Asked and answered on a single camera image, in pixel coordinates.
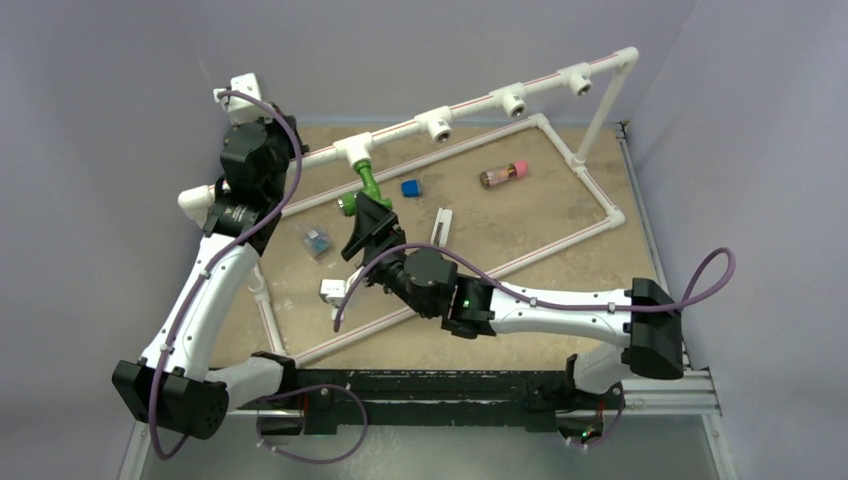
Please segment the green plastic water faucet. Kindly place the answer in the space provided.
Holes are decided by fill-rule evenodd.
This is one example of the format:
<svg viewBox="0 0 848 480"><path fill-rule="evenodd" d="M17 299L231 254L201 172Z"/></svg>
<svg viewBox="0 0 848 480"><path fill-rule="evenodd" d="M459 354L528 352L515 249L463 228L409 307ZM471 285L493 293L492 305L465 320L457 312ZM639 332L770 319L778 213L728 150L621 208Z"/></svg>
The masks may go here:
<svg viewBox="0 0 848 480"><path fill-rule="evenodd" d="M353 166L353 170L359 176L362 188L357 191L343 193L337 198L339 210L345 217L351 217L356 214L356 199L358 196L367 196L388 209L393 208L392 201L382 195L369 160L358 161Z"/></svg>

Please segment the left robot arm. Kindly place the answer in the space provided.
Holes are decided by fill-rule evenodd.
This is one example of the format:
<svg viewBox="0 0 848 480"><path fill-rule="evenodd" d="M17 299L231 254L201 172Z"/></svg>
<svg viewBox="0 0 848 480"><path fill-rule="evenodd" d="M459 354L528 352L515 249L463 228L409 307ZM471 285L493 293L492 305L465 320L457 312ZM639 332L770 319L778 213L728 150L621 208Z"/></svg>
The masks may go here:
<svg viewBox="0 0 848 480"><path fill-rule="evenodd" d="M278 223L273 218L235 244L283 199L286 172L307 152L293 116L231 127L220 154L223 174L203 222L197 257L185 286L154 339L135 361L120 361L112 384L132 416L148 425L205 440L225 415L262 398L284 409L297 399L298 382L285 373L285 356L257 352L213 370L211 354L233 300L264 252Z"/></svg>

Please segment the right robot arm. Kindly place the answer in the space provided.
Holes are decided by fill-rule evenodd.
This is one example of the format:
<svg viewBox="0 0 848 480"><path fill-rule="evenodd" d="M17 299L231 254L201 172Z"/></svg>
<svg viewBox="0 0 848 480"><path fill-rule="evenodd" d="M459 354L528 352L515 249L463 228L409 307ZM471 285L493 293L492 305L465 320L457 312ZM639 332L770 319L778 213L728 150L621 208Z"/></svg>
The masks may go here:
<svg viewBox="0 0 848 480"><path fill-rule="evenodd" d="M546 333L597 340L598 348L569 361L561 381L564 399L576 407L631 375L653 380L684 375L681 310L651 279L600 292L520 287L476 267L462 274L466 261L460 256L407 242L397 214L366 194L354 195L345 213L354 227L342 257L363 259L344 304L359 285L378 285L460 338Z"/></svg>

